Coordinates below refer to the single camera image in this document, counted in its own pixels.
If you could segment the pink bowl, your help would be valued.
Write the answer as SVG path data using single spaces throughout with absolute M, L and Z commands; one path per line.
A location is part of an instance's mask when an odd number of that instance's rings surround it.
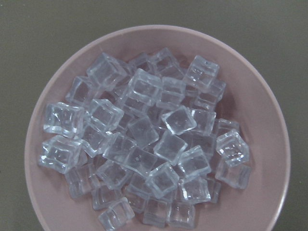
M 105 35 L 71 56 L 53 75 L 33 111 L 25 144 L 25 175 L 36 215 L 46 231 L 101 231 L 91 197 L 73 200 L 64 176 L 38 165 L 41 144 L 51 137 L 42 129 L 47 103 L 62 101 L 74 77 L 103 52 L 130 60 L 141 52 L 169 48 L 183 63 L 201 55 L 220 65 L 226 82 L 218 114 L 238 121 L 250 147 L 247 188 L 223 185 L 217 204 L 196 207 L 197 231 L 270 231 L 283 205 L 291 166 L 285 120 L 271 89 L 237 51 L 203 33 L 177 26 L 136 26 Z

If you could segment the pile of clear ice cubes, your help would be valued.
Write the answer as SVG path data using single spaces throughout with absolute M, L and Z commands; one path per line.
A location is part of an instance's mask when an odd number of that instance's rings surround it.
M 38 165 L 63 174 L 73 199 L 90 194 L 107 231 L 143 223 L 192 229 L 195 205 L 222 183 L 245 189 L 249 147 L 235 121 L 217 119 L 226 83 L 197 55 L 188 68 L 164 48 L 126 63 L 106 53 L 46 106 Z

